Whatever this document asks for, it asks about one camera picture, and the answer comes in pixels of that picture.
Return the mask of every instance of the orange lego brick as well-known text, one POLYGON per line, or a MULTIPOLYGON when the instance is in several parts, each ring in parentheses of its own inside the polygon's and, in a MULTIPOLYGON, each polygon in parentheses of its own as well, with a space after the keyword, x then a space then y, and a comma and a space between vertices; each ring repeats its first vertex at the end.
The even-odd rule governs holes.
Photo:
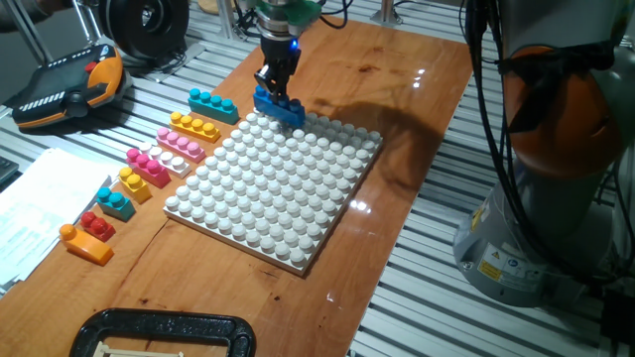
POLYGON ((200 119, 191 119, 189 115, 183 116, 179 112, 170 115, 170 126, 176 131, 192 135, 210 143, 215 143, 220 138, 220 132, 211 123, 203 123, 200 119))
POLYGON ((143 203, 152 197, 150 187, 139 175, 133 174, 132 169, 123 168, 119 171, 119 180, 123 189, 128 192, 137 203, 143 203))
POLYGON ((114 255, 106 243, 86 232, 78 231, 72 224, 65 224, 60 228, 60 240, 69 252, 102 267, 114 255))

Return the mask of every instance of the wooden board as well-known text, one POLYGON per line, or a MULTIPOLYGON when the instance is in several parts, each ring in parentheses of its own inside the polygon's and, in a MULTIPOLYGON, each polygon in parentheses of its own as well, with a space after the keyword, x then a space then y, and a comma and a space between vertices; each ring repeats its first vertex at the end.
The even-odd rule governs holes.
MULTIPOLYGON (((108 220, 117 234, 110 240, 115 256, 106 267, 59 245, 28 281, 0 299, 0 355, 67 356, 83 322, 113 306, 241 316, 255 330, 259 356, 345 354, 471 68, 466 45, 356 22, 341 31, 315 24, 300 44, 292 96, 308 111, 384 137, 382 152, 355 194, 371 213, 348 208, 301 279, 168 220, 161 207, 182 180, 162 190, 152 187, 154 197, 136 206, 128 223, 108 220)), ((233 99, 241 116, 253 107, 253 73, 262 61, 256 50, 214 90, 233 99)), ((221 139, 233 129, 217 126, 221 139)), ((220 142, 203 146, 211 153, 220 142)), ((224 356, 224 348, 196 345, 108 344, 224 356)))

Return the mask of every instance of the red lego brick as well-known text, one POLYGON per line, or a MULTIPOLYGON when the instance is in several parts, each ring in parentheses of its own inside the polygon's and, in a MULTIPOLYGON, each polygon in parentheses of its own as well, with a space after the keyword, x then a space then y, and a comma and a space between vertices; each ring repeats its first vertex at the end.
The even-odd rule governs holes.
POLYGON ((82 214, 80 224, 83 230, 104 243, 116 233, 115 228, 111 224, 108 224, 103 218, 97 217, 92 212, 82 214))
POLYGON ((156 160, 150 160, 147 155, 141 154, 138 149, 128 150, 126 156, 126 162, 130 169, 145 181, 158 188, 165 187, 171 181, 166 168, 162 167, 156 160))

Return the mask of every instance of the cyan lego brick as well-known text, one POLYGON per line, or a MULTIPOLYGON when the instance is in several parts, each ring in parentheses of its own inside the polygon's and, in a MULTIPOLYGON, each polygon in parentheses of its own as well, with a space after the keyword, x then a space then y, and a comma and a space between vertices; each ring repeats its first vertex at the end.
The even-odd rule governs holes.
POLYGON ((190 91, 188 103, 192 112, 223 123, 234 125, 240 119, 238 117, 238 108, 236 108, 231 99, 223 100, 220 95, 211 96, 209 92, 201 93, 200 90, 194 88, 190 91))
POLYGON ((135 207, 130 199, 121 192, 111 192, 108 187, 102 187, 97 192, 97 204, 105 214, 124 222, 135 214, 135 207))
POLYGON ((298 99, 289 101, 289 97, 285 96, 279 100, 278 104, 274 104, 269 98, 269 93, 263 87, 257 85, 254 93, 254 106, 258 111, 278 118, 292 126, 301 127, 305 125, 305 107, 302 106, 298 99))

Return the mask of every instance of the metal clamp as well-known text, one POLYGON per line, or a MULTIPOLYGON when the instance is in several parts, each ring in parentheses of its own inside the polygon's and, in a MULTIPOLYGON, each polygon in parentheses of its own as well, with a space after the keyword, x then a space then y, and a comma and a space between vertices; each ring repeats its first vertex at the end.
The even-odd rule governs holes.
POLYGON ((109 308, 88 319, 75 337, 70 357, 92 357, 108 336, 226 344, 227 357, 252 357, 254 331, 240 317, 205 313, 109 308))

